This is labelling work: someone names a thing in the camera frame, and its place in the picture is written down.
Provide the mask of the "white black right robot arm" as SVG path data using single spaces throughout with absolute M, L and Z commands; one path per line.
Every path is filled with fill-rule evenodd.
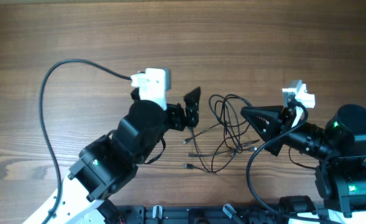
M 279 155 L 283 146 L 318 160 L 315 185 L 324 207 L 352 218 L 366 212 L 366 109 L 341 106 L 324 128 L 309 123 L 304 104 L 243 107 L 241 115 L 264 143 L 258 148 Z

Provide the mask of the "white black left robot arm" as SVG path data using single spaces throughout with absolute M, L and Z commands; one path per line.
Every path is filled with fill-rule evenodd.
M 62 188 L 28 219 L 27 223 L 125 223 L 109 197 L 136 175 L 140 164 L 157 160 L 149 155 L 158 143 L 165 143 L 169 129 L 183 131 L 199 121 L 201 89 L 184 97 L 186 106 L 168 104 L 165 109 L 131 92 L 133 104 L 117 129 L 101 136 L 80 153 L 62 180 Z

